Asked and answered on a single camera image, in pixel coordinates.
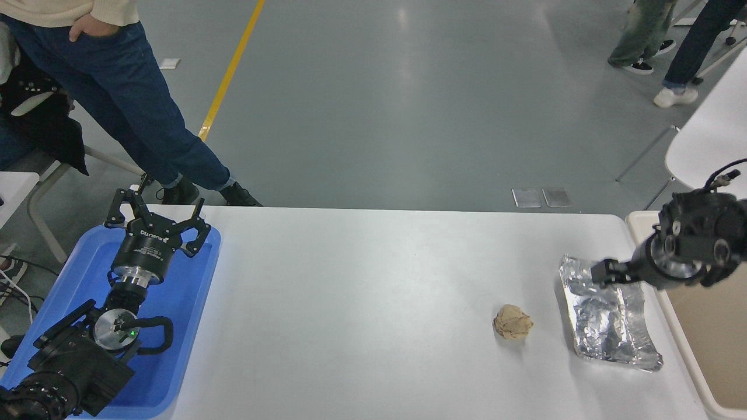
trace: blue jeans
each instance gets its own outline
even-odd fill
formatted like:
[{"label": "blue jeans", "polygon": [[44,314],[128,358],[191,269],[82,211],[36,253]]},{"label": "blue jeans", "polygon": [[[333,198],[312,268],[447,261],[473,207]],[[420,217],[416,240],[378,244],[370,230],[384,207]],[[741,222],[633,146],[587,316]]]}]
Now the blue jeans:
[{"label": "blue jeans", "polygon": [[747,0],[710,0],[695,19],[669,66],[662,84],[684,89],[695,78],[719,32],[745,7]]},{"label": "blue jeans", "polygon": [[71,43],[70,27],[42,28],[8,16],[2,21],[37,67],[57,79],[164,187],[174,186],[182,174],[210,190],[234,182],[228,168],[186,129],[140,23],[110,37],[82,34]]},{"label": "blue jeans", "polygon": [[0,170],[15,163],[33,149],[34,146],[15,133],[5,116],[0,114]]}]

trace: black robotic arm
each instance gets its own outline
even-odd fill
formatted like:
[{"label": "black robotic arm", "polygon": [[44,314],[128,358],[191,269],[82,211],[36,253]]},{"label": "black robotic arm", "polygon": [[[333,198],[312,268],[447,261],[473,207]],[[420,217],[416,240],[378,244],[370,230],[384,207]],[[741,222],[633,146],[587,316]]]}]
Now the black robotic arm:
[{"label": "black robotic arm", "polygon": [[592,279],[602,287],[646,281],[658,289],[700,283],[710,287],[729,277],[747,259],[747,200],[718,193],[739,176],[738,170],[714,173],[703,188],[673,194],[659,212],[654,233],[629,262],[605,259],[592,267]]},{"label": "black robotic arm", "polygon": [[[134,218],[125,226],[120,206],[128,203]],[[83,411],[96,416],[134,375],[127,366],[135,355],[162,353],[173,340],[169,318],[138,318],[150,285],[164,281],[174,253],[197,254],[210,232],[199,216],[200,200],[192,216],[180,223],[148,211],[137,191],[115,193],[104,225],[125,229],[109,272],[109,291],[103,306],[88,300],[49,328],[35,342],[39,351],[29,360],[34,370],[18,386],[0,387],[0,420],[61,420]],[[182,233],[195,229],[195,239],[182,242]],[[137,339],[141,328],[163,327],[164,342],[144,348]]]}]

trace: blue tray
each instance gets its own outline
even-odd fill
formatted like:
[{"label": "blue tray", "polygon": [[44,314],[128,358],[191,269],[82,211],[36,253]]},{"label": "blue tray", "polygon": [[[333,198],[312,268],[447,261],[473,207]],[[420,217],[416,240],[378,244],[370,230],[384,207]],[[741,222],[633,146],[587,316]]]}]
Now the blue tray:
[{"label": "blue tray", "polygon": [[[187,237],[191,232],[194,233],[188,231],[183,238],[194,239],[194,234],[192,238]],[[98,226],[81,237],[0,385],[10,389],[31,373],[26,365],[37,352],[34,340],[63,316],[88,299],[96,300],[96,307],[104,303],[110,290],[106,274],[124,236],[124,229]],[[188,258],[177,251],[164,282],[148,287],[148,297],[138,317],[163,315],[171,318],[173,344],[158,355],[133,357],[128,366],[135,370],[135,375],[98,417],[152,419],[171,405],[182,385],[219,251],[220,233],[213,228],[196,256]],[[139,337],[144,347],[156,347],[163,342],[163,329],[144,329]],[[81,417],[92,418],[87,413]]]}]

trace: jeans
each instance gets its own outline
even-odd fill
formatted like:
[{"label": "jeans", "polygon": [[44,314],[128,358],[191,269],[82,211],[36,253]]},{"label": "jeans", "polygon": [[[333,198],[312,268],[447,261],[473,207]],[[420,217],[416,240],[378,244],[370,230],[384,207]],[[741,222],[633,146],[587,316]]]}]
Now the jeans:
[{"label": "jeans", "polygon": [[703,7],[669,66],[662,84],[684,89],[695,78],[719,32],[745,7],[747,0],[710,0]]},{"label": "jeans", "polygon": [[0,113],[0,170],[22,158],[34,146],[21,138]]},{"label": "jeans", "polygon": [[34,63],[164,187],[182,175],[210,190],[234,182],[218,157],[186,129],[140,23],[110,37],[81,34],[71,43],[70,27],[42,28],[8,16],[2,21]]},{"label": "jeans", "polygon": [[654,57],[672,22],[676,3],[677,0],[636,0],[630,7],[622,37],[607,63],[625,67],[640,58]]}]

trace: wire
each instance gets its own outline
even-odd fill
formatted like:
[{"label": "wire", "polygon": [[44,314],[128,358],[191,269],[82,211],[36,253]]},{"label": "wire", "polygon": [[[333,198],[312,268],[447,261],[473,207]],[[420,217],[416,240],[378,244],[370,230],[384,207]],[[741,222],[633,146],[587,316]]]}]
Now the wire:
[{"label": "wire", "polygon": [[25,262],[28,265],[33,265],[34,267],[39,267],[39,268],[42,268],[43,270],[47,270],[48,272],[54,274],[57,277],[60,276],[60,274],[57,271],[54,271],[51,268],[45,267],[45,266],[37,264],[35,262],[28,261],[26,259],[18,258],[18,257],[15,257],[15,256],[8,256],[8,255],[0,255],[0,258],[15,259],[18,262]]},{"label": "wire", "polygon": [[738,161],[733,161],[730,164],[727,164],[726,166],[722,167],[721,169],[717,170],[716,172],[712,173],[708,180],[705,182],[705,185],[703,186],[703,189],[710,188],[710,185],[713,184],[713,181],[716,180],[716,177],[725,170],[729,169],[730,167],[737,166],[738,164],[742,164],[744,162],[747,162],[747,158],[740,159]]},{"label": "wire", "polygon": [[[24,305],[28,305],[28,302],[26,302],[23,299],[24,296],[22,294],[20,294],[19,292],[13,290],[11,287],[7,287],[5,289],[5,291],[3,291],[2,294],[0,294],[0,298],[3,298],[3,297],[5,297],[5,298],[12,297],[15,300],[18,300],[20,303],[23,303]],[[32,294],[30,294],[29,297],[42,299],[41,296],[34,296]],[[34,302],[31,302],[31,309],[33,309],[34,312],[39,313],[39,308],[34,304]]]},{"label": "wire", "polygon": [[29,322],[29,324],[33,324],[34,323],[34,313],[31,311],[31,306],[33,305],[33,303],[31,302],[31,297],[29,297],[28,294],[25,291],[23,291],[22,288],[18,287],[17,284],[13,283],[13,280],[11,280],[10,277],[8,277],[7,274],[3,270],[0,270],[0,274],[2,274],[3,278],[5,278],[5,280],[7,281],[8,285],[10,285],[11,287],[14,287],[14,288],[18,289],[18,291],[20,291],[21,294],[23,294],[23,296],[28,301],[28,305],[26,306],[28,308],[28,322]]}]

